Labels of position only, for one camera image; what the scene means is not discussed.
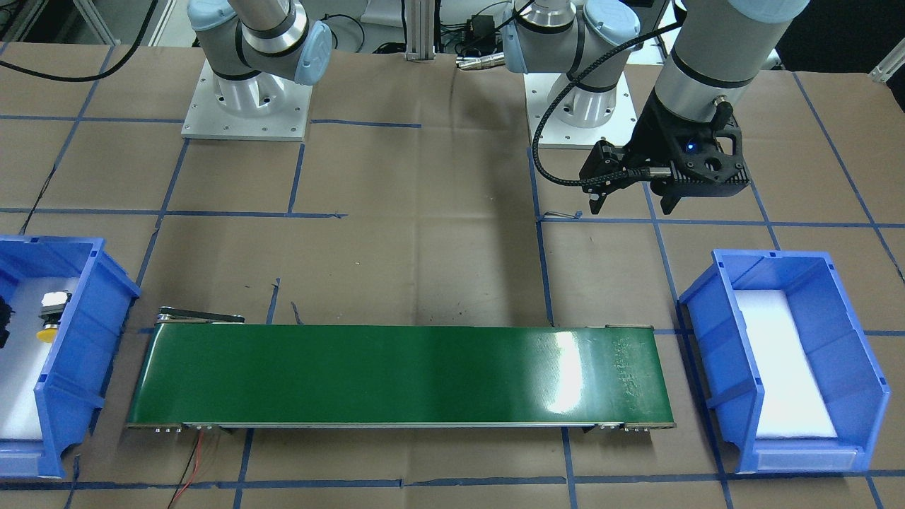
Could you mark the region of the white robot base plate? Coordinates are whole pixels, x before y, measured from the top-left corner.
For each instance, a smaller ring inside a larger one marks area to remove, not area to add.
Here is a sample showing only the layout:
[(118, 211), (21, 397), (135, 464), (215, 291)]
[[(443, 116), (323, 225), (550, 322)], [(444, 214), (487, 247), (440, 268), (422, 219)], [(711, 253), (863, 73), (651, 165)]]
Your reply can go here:
[(243, 81), (204, 62), (181, 135), (206, 141), (304, 141), (313, 87), (271, 74)]

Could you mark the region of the second grey robot arm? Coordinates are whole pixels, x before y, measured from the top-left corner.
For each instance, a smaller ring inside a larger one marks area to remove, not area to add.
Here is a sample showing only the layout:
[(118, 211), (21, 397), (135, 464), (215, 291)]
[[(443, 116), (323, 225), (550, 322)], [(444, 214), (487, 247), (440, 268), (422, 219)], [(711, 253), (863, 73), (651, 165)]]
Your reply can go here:
[[(687, 197), (733, 197), (749, 186), (734, 109), (805, 1), (687, 1), (685, 16), (642, 33), (621, 1), (512, 1), (498, 32), (511, 72), (559, 75), (531, 138), (537, 173), (579, 187), (598, 213), (609, 194), (647, 182), (669, 215)], [(578, 178), (543, 167), (539, 145), (553, 117), (579, 128), (605, 123), (631, 49), (677, 31), (624, 147), (597, 141)]]

